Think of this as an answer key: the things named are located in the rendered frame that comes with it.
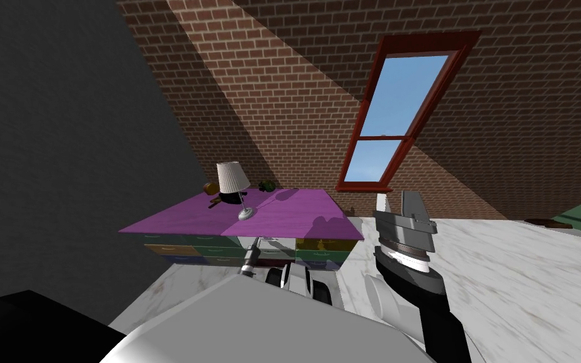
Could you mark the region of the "purple-topped multicolour drawer dresser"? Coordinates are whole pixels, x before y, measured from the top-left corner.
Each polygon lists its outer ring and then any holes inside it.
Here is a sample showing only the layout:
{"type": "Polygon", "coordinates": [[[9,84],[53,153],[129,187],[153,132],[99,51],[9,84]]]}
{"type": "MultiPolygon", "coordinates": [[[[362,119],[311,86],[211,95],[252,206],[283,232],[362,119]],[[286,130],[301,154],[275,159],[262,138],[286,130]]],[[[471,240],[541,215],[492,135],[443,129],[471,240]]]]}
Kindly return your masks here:
{"type": "Polygon", "coordinates": [[[248,189],[254,210],[239,220],[241,206],[200,193],[122,229],[147,248],[180,265],[242,266],[254,242],[258,267],[282,268],[296,262],[314,270],[338,270],[357,242],[359,229],[321,189],[248,189]]]}

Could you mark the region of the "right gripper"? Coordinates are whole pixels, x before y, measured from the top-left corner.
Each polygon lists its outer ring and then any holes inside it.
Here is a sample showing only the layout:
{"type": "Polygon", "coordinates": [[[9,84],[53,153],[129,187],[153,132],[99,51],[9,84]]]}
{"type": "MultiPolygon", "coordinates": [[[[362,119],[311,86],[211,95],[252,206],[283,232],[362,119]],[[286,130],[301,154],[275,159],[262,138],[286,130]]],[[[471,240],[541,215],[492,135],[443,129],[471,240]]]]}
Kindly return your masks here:
{"type": "Polygon", "coordinates": [[[432,236],[437,234],[437,225],[430,220],[421,193],[402,191],[401,211],[401,215],[391,213],[387,194],[382,194],[382,211],[373,212],[379,236],[409,248],[434,252],[432,236]]]}

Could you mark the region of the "white shade table lamp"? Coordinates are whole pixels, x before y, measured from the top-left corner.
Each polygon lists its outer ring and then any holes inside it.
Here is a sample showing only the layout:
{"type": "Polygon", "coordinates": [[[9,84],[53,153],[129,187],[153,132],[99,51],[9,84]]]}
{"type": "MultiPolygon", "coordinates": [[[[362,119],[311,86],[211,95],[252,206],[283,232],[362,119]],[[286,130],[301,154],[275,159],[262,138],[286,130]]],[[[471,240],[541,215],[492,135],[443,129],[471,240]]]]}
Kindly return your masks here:
{"type": "Polygon", "coordinates": [[[244,204],[243,190],[247,189],[251,182],[246,177],[241,165],[237,161],[217,163],[217,176],[221,197],[238,198],[242,206],[239,220],[247,220],[255,213],[254,209],[244,204]]]}

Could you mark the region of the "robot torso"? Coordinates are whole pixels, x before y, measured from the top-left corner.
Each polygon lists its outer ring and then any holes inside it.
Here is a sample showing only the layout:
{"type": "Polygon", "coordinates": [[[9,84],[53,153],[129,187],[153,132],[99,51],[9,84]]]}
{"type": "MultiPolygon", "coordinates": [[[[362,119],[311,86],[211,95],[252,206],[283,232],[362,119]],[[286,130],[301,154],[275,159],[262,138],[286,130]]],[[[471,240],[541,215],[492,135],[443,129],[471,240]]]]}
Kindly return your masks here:
{"type": "Polygon", "coordinates": [[[335,273],[332,304],[234,267],[173,265],[111,323],[124,339],[100,363],[434,363],[404,333],[356,314],[335,273]]]}

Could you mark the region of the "red framed window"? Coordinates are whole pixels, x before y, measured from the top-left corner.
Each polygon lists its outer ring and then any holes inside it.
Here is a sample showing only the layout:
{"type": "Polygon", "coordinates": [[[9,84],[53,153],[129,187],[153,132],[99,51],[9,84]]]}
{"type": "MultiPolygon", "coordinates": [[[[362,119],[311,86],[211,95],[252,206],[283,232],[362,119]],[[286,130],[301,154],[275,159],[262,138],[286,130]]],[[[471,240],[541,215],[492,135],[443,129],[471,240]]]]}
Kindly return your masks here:
{"type": "Polygon", "coordinates": [[[390,181],[480,36],[468,30],[382,37],[337,191],[391,191],[390,181]]]}

